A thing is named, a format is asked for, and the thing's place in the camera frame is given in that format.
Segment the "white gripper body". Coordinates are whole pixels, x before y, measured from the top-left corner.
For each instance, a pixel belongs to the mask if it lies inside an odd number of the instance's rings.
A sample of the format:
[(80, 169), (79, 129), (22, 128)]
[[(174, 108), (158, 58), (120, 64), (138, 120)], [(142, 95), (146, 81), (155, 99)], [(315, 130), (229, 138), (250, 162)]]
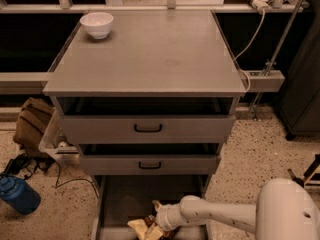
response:
[(158, 205), (156, 223), (163, 231), (172, 231), (182, 225), (182, 214), (178, 204)]

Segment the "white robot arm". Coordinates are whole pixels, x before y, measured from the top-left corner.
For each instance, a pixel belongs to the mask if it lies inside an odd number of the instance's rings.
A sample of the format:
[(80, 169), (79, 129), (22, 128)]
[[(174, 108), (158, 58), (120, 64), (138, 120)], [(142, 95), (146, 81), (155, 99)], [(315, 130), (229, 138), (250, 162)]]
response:
[(320, 213), (296, 182), (275, 178), (260, 190), (254, 205), (213, 203), (188, 195), (177, 204), (153, 202), (163, 231), (214, 220), (255, 235), (255, 240), (320, 240)]

